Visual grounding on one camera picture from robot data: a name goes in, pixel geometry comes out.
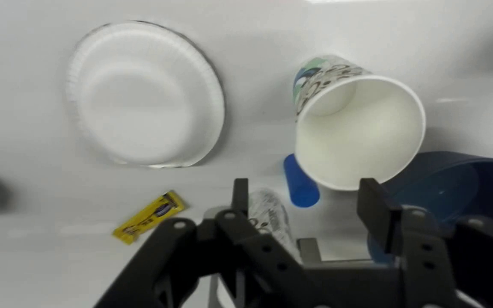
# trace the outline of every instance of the black object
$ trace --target black object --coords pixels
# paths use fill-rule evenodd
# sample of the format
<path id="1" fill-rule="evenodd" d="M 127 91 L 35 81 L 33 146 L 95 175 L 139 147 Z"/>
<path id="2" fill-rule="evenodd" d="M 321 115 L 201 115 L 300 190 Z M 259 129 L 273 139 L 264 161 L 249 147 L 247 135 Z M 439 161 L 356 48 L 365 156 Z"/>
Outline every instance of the black object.
<path id="1" fill-rule="evenodd" d="M 428 212 L 391 204 L 363 180 L 358 214 L 396 267 L 303 269 L 247 219 L 249 183 L 230 211 L 196 226 L 163 223 L 96 308 L 178 308 L 202 276 L 220 274 L 238 308 L 459 308 L 457 289 L 493 308 L 493 221 L 466 218 L 442 235 Z"/>

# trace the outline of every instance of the white table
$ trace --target white table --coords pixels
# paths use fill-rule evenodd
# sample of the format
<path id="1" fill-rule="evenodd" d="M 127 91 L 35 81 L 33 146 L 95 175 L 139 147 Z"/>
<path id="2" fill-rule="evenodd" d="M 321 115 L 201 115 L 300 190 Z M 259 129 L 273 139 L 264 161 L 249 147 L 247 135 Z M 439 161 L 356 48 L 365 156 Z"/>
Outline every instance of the white table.
<path id="1" fill-rule="evenodd" d="M 223 79 L 228 129 L 201 166 L 117 166 L 71 117 L 76 43 L 131 19 L 187 34 Z M 492 0 L 0 0 L 0 308 L 93 307 L 141 247 L 112 230 L 170 188 L 194 219 L 230 204 L 238 177 L 286 199 L 291 79 L 321 53 L 413 86 L 428 111 L 423 151 L 493 156 Z M 295 236 L 317 236 L 326 259 L 367 257 L 355 200 L 324 192 L 310 211 L 291 207 Z"/>

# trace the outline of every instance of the white surface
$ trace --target white surface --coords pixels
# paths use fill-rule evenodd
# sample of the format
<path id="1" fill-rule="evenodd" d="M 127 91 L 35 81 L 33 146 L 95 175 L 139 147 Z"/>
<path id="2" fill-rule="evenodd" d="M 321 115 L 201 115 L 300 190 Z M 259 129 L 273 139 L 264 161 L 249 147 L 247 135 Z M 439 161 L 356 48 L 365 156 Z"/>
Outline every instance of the white surface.
<path id="1" fill-rule="evenodd" d="M 119 163 L 192 166 L 221 135 L 225 96 L 213 67 L 185 38 L 156 24 L 91 31 L 69 79 L 81 129 Z"/>
<path id="2" fill-rule="evenodd" d="M 319 93 L 302 111 L 297 158 L 303 171 L 333 190 L 358 190 L 362 178 L 380 183 L 418 154 L 427 117 L 406 84 L 362 76 Z"/>
<path id="3" fill-rule="evenodd" d="M 223 79 L 230 123 L 202 166 L 113 165 L 69 113 L 62 86 L 74 46 L 131 19 L 187 34 Z M 425 151 L 493 156 L 490 0 L 0 0 L 0 308 L 93 307 L 139 248 L 112 230 L 168 188 L 190 218 L 230 204 L 237 177 L 285 197 L 293 74 L 322 53 L 413 86 L 428 111 Z M 367 257 L 355 200 L 324 190 L 317 207 L 290 209 L 295 236 L 319 236 L 327 259 Z"/>

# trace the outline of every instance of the printed design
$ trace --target printed design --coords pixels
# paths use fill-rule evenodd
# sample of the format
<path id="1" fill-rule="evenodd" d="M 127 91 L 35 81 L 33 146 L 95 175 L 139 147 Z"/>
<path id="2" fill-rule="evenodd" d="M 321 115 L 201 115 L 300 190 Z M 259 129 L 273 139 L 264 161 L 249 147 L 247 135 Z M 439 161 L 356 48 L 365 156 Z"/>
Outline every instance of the printed design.
<path id="1" fill-rule="evenodd" d="M 297 115 L 302 113 L 305 105 L 321 91 L 344 79 L 367 74 L 362 67 L 344 60 L 314 58 L 309 62 L 295 79 L 295 103 Z"/>
<path id="2" fill-rule="evenodd" d="M 262 214 L 259 212 L 259 218 L 249 218 L 249 221 L 261 233 L 276 233 L 283 228 L 279 218 L 269 209 Z"/>

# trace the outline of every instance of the white paper plate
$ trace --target white paper plate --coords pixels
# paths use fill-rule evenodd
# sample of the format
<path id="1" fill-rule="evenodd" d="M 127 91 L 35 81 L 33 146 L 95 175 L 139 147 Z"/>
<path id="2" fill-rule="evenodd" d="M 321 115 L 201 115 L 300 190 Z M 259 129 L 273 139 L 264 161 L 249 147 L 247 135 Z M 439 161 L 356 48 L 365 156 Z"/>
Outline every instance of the white paper plate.
<path id="1" fill-rule="evenodd" d="M 110 24 L 84 38 L 69 98 L 88 139 L 119 163 L 192 166 L 225 125 L 209 62 L 184 36 L 149 23 Z"/>

